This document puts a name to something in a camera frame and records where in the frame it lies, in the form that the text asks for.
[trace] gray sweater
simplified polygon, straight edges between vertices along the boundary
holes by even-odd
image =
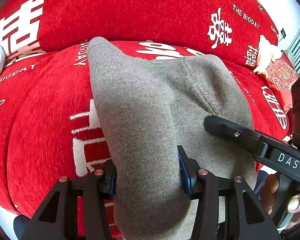
[[[89,43],[88,61],[118,173],[114,219],[127,240],[190,238],[197,201],[183,193],[177,145],[214,175],[241,175],[254,187],[249,154],[203,127],[214,114],[253,128],[248,103],[218,57],[144,60],[98,37]]]

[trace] red fabric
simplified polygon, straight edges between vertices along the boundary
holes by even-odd
[[[202,54],[153,42],[112,43],[145,59]],[[0,205],[12,212],[32,217],[60,176],[82,177],[110,158],[92,100],[87,46],[13,62],[0,76],[0,100],[5,100],[0,105]],[[289,125],[281,128],[263,95],[264,83],[249,69],[223,62],[248,100],[255,129],[283,138]],[[82,210],[79,203],[80,235]],[[119,236],[111,201],[106,212],[112,236]]]
[[[220,17],[214,15],[219,8]],[[212,20],[220,20],[220,39],[231,42],[219,39],[212,48],[218,39],[213,28],[208,35]],[[102,36],[185,46],[247,66],[249,46],[258,48],[261,34],[278,42],[278,31],[257,0],[9,0],[0,21],[0,43],[9,59]]]
[[[275,62],[271,62],[266,72],[268,78],[264,74],[260,74],[260,78],[276,96],[283,113],[287,114],[292,106],[291,86],[299,75],[285,54]]]

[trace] human hand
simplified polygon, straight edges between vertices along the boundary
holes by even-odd
[[[261,203],[265,207],[268,214],[271,214],[272,208],[276,201],[276,192],[279,188],[278,173],[270,174],[265,181],[265,184],[261,187],[260,198]],[[292,228],[300,223],[300,194],[290,198],[287,205],[287,211],[294,214],[287,227],[284,229]]]

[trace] silver screw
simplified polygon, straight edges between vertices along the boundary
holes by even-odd
[[[68,177],[67,176],[61,176],[60,178],[59,178],[59,181],[60,182],[66,182],[68,180]]]
[[[208,171],[206,169],[200,169],[198,173],[202,176],[205,176],[208,174]]]
[[[235,176],[234,181],[238,182],[238,183],[241,183],[241,182],[243,182],[243,178],[241,176]]]
[[[98,169],[94,171],[94,175],[100,176],[102,174],[103,174],[103,170]]]

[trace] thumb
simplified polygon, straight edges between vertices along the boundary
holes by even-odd
[[[292,214],[300,212],[300,194],[290,198],[287,205],[287,210]]]

